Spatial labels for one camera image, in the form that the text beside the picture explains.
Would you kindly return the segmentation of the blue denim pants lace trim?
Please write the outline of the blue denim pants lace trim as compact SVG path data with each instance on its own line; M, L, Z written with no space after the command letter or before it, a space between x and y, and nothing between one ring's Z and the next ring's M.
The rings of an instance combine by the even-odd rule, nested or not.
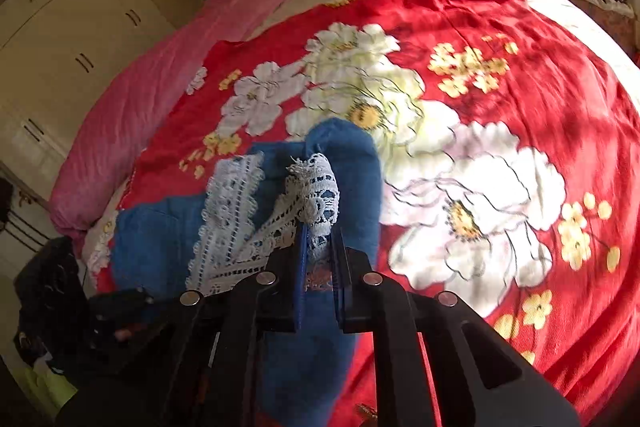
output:
M158 299L187 289L220 295L287 251L299 331L268 336L259 406L281 426L324 426L356 349L333 311L330 237L340 231L347 247L374 258L381 202L372 138L331 118L303 140L258 143L218 161L198 193L122 210L112 277Z

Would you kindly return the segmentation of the red floral blanket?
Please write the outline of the red floral blanket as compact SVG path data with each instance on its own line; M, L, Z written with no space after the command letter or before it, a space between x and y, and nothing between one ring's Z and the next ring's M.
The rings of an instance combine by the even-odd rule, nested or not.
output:
M305 323L262 408L353 426L370 337L338 332L330 235L451 291L589 423L639 351L639 75L527 0L342 0L221 41L134 164L100 291L228 291L306 228Z

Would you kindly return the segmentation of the pink quilt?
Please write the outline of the pink quilt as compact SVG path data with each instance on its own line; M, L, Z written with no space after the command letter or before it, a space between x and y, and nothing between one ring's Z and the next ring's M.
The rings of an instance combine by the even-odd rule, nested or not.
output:
M206 0L190 23L114 78L82 122L49 200L51 221L76 254L212 46L246 39L283 2Z

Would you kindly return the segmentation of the cream wardrobe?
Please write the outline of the cream wardrobe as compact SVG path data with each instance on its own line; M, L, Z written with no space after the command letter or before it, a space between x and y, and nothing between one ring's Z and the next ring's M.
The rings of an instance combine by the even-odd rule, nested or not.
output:
M2 166L49 199L93 104L173 30L152 0L2 2Z

